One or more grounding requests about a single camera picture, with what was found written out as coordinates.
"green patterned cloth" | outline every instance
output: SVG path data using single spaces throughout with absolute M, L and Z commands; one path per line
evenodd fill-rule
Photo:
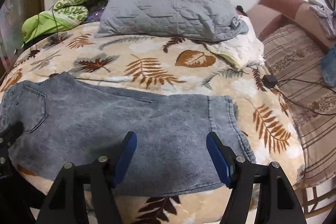
M 24 42 L 41 34 L 67 31 L 78 26 L 89 14 L 81 5 L 88 0 L 59 0 L 48 11 L 44 11 L 27 19 L 22 25 Z

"leaf-patterned blanket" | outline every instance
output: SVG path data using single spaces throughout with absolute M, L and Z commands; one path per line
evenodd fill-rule
M 17 60 L 0 87 L 41 82 L 63 71 L 78 80 L 158 94 L 228 95 L 238 106 L 237 122 L 248 137 L 258 164 L 278 161 L 294 185 L 302 176 L 304 158 L 288 106 L 276 90 L 263 86 L 265 67 L 234 70 L 202 44 L 184 38 L 124 35 L 94 38 L 99 23 L 80 25 L 52 35 Z M 47 193 L 52 181 L 24 166 L 21 174 Z M 216 190 L 168 198 L 118 196 L 124 223 L 208 223 L 221 218 L 230 196 L 225 186 Z M 251 208 L 256 206 L 257 188 Z M 93 215 L 90 193 L 86 193 Z

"jeans back pocket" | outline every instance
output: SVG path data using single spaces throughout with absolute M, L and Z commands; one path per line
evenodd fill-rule
M 5 128 L 15 122 L 22 122 L 23 133 L 31 133 L 47 115 L 46 95 L 24 85 L 15 100 L 9 102 L 5 113 Z

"jeans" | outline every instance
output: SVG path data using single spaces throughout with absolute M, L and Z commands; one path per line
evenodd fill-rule
M 119 195 L 170 196 L 221 187 L 206 149 L 210 131 L 236 155 L 255 162 L 228 96 L 165 96 L 95 86 L 64 72 L 5 92 L 0 130 L 16 121 L 22 121 L 24 133 L 9 148 L 10 158 L 50 180 L 64 163 L 91 163 L 134 131 L 138 146 L 115 189 Z

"sofa armrest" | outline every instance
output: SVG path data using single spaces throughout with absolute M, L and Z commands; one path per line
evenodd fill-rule
M 263 42 L 270 34 L 288 24 L 287 17 L 264 5 L 256 5 L 247 11 L 256 37 Z
M 260 0 L 259 4 L 286 16 L 302 29 L 324 53 L 327 53 L 336 44 L 336 39 L 327 38 L 317 16 L 309 9 L 310 3 L 304 0 Z

